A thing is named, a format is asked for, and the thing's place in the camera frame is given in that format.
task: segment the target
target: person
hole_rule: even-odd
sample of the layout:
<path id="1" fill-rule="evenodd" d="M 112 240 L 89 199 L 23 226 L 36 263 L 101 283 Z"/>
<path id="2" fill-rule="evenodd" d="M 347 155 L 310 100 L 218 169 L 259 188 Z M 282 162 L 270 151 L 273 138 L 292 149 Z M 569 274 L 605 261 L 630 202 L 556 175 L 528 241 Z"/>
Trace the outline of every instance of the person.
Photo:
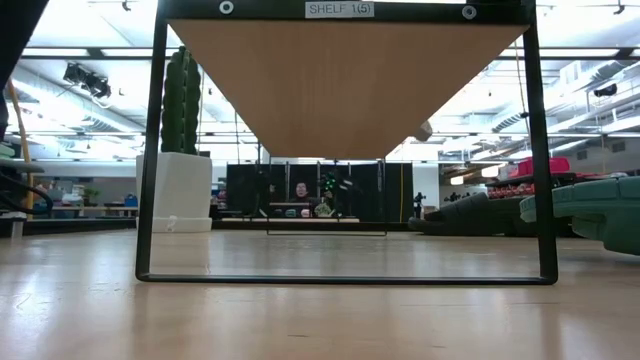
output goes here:
<path id="1" fill-rule="evenodd" d="M 425 199 L 425 196 L 422 195 L 422 192 L 418 192 L 415 198 L 413 198 L 413 214 L 416 219 L 420 219 L 420 214 L 422 214 L 422 200 Z"/>
<path id="2" fill-rule="evenodd" d="M 296 194 L 289 202 L 292 203 L 310 203 L 309 191 L 307 190 L 307 184 L 299 182 L 296 184 Z"/>

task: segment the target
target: cactus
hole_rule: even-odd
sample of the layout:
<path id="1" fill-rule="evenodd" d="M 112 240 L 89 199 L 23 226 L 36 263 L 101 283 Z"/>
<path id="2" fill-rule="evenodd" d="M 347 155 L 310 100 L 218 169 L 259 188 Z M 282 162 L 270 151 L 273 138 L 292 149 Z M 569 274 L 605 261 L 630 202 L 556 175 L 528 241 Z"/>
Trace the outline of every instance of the cactus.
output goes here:
<path id="1" fill-rule="evenodd" d="M 200 101 L 198 63 L 184 48 L 171 55 L 162 99 L 162 152 L 197 155 Z"/>
<path id="2" fill-rule="evenodd" d="M 185 59 L 187 73 L 184 98 L 184 137 L 183 151 L 185 154 L 198 155 L 196 141 L 198 136 L 198 111 L 200 110 L 200 73 L 198 63 L 191 54 Z"/>

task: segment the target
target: shelf label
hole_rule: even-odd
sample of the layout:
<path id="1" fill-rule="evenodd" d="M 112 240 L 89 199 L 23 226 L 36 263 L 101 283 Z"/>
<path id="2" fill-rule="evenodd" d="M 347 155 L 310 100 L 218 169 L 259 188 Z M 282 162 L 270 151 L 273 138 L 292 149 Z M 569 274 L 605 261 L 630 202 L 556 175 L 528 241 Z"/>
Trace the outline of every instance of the shelf label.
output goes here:
<path id="1" fill-rule="evenodd" d="M 374 2 L 370 1 L 307 1 L 307 19 L 349 19 L 374 17 Z"/>

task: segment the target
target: table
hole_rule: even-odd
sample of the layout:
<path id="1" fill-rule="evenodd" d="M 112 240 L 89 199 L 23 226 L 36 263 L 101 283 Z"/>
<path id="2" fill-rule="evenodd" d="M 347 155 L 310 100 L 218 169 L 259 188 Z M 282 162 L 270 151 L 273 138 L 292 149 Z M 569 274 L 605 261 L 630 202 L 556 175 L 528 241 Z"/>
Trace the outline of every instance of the table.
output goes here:
<path id="1" fill-rule="evenodd" d="M 84 216 L 85 211 L 101 211 L 102 215 L 106 215 L 109 211 L 117 211 L 118 216 L 131 215 L 135 216 L 138 211 L 137 206 L 54 206 L 49 213 L 49 217 L 52 217 L 54 211 L 73 211 L 73 217 L 78 218 Z"/>
<path id="2" fill-rule="evenodd" d="M 222 221 L 229 222 L 294 222 L 294 223 L 359 223 L 356 218 L 224 218 Z"/>

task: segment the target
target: black partition wall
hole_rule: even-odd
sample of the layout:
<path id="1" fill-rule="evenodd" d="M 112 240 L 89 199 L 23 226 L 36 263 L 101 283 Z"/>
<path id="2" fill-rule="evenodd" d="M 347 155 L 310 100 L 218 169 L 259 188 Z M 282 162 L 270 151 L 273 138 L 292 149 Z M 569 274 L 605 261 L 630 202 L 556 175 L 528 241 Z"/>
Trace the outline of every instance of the black partition wall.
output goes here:
<path id="1" fill-rule="evenodd" d="M 557 281 L 558 264 L 555 233 L 553 230 L 553 204 L 549 171 L 547 127 L 543 103 L 543 86 L 538 44 L 535 0 L 500 1 L 480 4 L 430 4 L 430 3 L 364 3 L 345 2 L 344 8 L 351 11 L 341 18 L 318 18 L 307 2 L 302 0 L 159 0 L 153 43 L 151 84 L 147 116 L 147 133 L 142 178 L 142 196 L 135 275 L 141 281 L 152 282 L 209 282 L 209 283 L 270 283 L 270 284 L 362 284 L 362 285 L 549 285 Z M 473 29 L 491 29 L 495 34 L 511 27 L 523 34 L 524 61 L 528 112 L 531 129 L 531 144 L 536 187 L 536 213 L 538 225 L 538 248 L 540 275 L 536 277 L 491 277 L 491 278 L 431 278 L 431 277 L 324 277 L 324 276 L 229 276 L 229 275 L 160 275 L 150 272 L 152 219 L 159 145 L 160 115 L 162 108 L 162 84 L 164 78 L 168 20 L 223 21 L 234 22 L 298 22 L 306 24 L 432 24 L 450 25 L 451 29 L 465 28 L 473 35 Z M 439 57 L 463 57 L 471 59 L 474 53 L 467 47 L 457 47 L 455 53 L 439 53 Z M 362 141 L 362 148 L 371 145 Z M 297 154 L 294 156 L 313 156 Z"/>
<path id="2" fill-rule="evenodd" d="M 379 183 L 378 168 L 378 163 L 263 164 L 260 167 L 251 164 L 227 165 L 228 209 L 240 211 L 243 216 L 261 217 L 257 208 L 267 210 L 269 202 L 288 202 L 295 197 L 298 183 L 306 184 L 310 196 L 319 198 L 323 195 L 320 179 L 327 173 L 337 171 L 340 179 L 352 184 L 347 189 L 336 189 L 340 212 L 344 217 L 354 217 L 362 223 L 407 222 L 413 213 L 415 195 L 412 164 L 387 163 L 383 167 L 386 175 L 384 189 Z M 264 194 L 268 185 L 275 186 L 269 197 Z"/>

